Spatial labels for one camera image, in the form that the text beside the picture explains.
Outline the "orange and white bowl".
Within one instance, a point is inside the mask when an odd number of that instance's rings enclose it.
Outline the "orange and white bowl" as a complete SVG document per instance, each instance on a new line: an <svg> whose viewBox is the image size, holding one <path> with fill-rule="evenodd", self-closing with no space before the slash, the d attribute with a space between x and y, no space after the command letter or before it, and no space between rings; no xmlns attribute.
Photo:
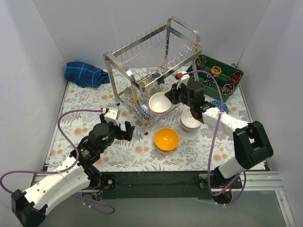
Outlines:
<svg viewBox="0 0 303 227"><path fill-rule="evenodd" d="M155 113L164 113L171 107L171 101L165 96L164 92L154 94L149 99L149 108Z"/></svg>

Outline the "white grey-rimmed bowl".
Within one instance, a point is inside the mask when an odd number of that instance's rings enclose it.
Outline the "white grey-rimmed bowl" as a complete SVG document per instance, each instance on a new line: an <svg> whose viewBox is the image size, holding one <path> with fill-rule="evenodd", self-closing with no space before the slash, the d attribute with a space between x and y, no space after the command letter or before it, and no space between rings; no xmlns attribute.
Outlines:
<svg viewBox="0 0 303 227"><path fill-rule="evenodd" d="M200 121L196 120L192 116L190 109L186 109L182 112L181 122L183 123L184 126L190 129L196 129L202 125Z"/></svg>

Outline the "blue zigzag patterned bowl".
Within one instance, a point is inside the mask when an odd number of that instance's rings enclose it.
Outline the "blue zigzag patterned bowl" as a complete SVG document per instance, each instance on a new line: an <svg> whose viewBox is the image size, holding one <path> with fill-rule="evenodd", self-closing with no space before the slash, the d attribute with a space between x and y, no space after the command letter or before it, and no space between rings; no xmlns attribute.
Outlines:
<svg viewBox="0 0 303 227"><path fill-rule="evenodd" d="M151 115L144 107L145 107L144 105L141 105L141 109L144 113L144 117L147 121L149 121L151 118ZM137 116L140 116L140 113L139 113L138 109L136 108L136 106L133 106L132 110L136 113Z"/></svg>

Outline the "white bowl red diamond pattern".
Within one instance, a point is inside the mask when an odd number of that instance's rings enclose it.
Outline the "white bowl red diamond pattern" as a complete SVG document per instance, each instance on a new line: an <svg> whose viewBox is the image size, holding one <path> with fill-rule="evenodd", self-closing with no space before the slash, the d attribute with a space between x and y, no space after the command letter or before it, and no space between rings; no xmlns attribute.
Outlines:
<svg viewBox="0 0 303 227"><path fill-rule="evenodd" d="M213 104L218 109L221 108L221 101L220 100L213 100L210 103ZM226 114L229 113L229 108L225 103L223 103L223 112L226 113Z"/></svg>

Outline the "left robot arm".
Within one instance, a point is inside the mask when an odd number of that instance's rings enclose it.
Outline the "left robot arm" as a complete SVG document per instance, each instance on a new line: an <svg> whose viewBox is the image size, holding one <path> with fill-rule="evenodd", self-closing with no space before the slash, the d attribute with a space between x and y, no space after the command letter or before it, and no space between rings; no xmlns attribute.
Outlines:
<svg viewBox="0 0 303 227"><path fill-rule="evenodd" d="M81 189L96 189L101 173L94 167L100 155L115 140L130 141L135 127L130 122L121 128L118 112L110 110L100 115L100 123L84 137L69 156L38 183L17 189L11 195L11 209L24 227L37 227L58 204Z"/></svg>

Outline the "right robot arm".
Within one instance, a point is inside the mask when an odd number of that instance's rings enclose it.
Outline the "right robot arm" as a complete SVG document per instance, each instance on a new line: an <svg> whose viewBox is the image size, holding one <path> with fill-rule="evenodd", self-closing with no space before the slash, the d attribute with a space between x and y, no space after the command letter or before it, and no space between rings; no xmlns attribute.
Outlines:
<svg viewBox="0 0 303 227"><path fill-rule="evenodd" d="M242 171L249 170L273 156L274 152L262 123L238 120L205 100L202 86L195 81L180 86L173 84L165 97L172 104L190 108L194 119L213 126L228 135L234 144L234 156L215 168L208 181L220 188L227 187Z"/></svg>

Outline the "plain white ribbed bowl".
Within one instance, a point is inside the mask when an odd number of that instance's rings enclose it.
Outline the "plain white ribbed bowl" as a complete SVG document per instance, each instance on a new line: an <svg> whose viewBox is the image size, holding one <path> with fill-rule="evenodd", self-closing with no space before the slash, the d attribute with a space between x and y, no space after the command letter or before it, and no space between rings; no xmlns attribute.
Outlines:
<svg viewBox="0 0 303 227"><path fill-rule="evenodd" d="M199 130L200 128L201 128L201 126L199 126L199 127L195 127L195 128L190 128L190 127L187 127L187 126L185 126L185 125L181 125L181 127L185 130L185 131L188 131L188 132L194 132L194 131L197 131L197 130Z"/></svg>

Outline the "yellow bowl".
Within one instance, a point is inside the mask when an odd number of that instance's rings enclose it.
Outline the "yellow bowl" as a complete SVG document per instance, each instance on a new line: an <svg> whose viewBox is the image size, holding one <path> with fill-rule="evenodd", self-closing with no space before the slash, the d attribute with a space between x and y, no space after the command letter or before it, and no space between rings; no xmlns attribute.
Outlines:
<svg viewBox="0 0 303 227"><path fill-rule="evenodd" d="M163 151L171 151L178 146L179 135L172 128L162 128L154 135L155 145Z"/></svg>

